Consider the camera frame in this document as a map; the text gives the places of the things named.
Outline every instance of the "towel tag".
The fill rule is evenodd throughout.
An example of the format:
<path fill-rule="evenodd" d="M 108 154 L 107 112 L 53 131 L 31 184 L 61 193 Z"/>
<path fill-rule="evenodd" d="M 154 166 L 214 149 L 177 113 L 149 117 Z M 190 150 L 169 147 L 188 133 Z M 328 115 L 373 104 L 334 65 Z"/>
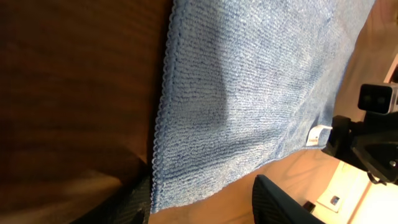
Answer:
<path fill-rule="evenodd" d="M 313 127 L 308 134 L 308 140 L 305 146 L 317 146 L 319 142 L 319 135 L 321 135 L 321 131 L 324 129 L 331 130 L 332 127 L 326 125 L 318 125 Z"/>

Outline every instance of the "microfiber towel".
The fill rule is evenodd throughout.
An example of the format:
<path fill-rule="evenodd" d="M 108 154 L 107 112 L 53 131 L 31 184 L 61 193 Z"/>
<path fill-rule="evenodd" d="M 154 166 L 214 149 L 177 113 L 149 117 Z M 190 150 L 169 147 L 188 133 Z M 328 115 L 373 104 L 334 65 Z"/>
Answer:
<path fill-rule="evenodd" d="M 155 126 L 152 213 L 306 148 L 373 0 L 175 0 Z"/>

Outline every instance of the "wood grain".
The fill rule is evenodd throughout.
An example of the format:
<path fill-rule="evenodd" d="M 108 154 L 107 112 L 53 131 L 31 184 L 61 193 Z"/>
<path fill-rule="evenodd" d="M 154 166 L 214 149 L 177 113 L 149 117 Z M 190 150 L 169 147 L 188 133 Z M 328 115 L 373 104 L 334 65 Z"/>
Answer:
<path fill-rule="evenodd" d="M 69 222 L 146 171 L 171 7 L 0 0 L 0 223 Z"/>

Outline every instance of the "black camera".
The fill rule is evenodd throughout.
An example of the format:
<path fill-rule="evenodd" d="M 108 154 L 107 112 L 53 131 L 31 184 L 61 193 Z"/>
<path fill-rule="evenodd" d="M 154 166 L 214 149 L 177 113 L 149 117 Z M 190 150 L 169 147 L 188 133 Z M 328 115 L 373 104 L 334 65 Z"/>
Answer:
<path fill-rule="evenodd" d="M 359 93 L 358 108 L 379 114 L 396 112 L 397 93 L 397 84 L 363 84 Z"/>

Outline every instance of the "black mesh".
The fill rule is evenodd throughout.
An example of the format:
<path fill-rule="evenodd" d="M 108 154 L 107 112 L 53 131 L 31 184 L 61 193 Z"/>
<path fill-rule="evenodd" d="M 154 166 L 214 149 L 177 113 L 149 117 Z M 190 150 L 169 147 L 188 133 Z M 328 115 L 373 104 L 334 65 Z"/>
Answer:
<path fill-rule="evenodd" d="M 146 224 L 150 213 L 150 177 L 123 187 L 110 199 L 72 223 Z"/>
<path fill-rule="evenodd" d="M 256 224 L 289 224 L 274 199 L 270 195 L 259 178 L 256 178 L 253 185 L 252 206 L 254 222 Z"/>

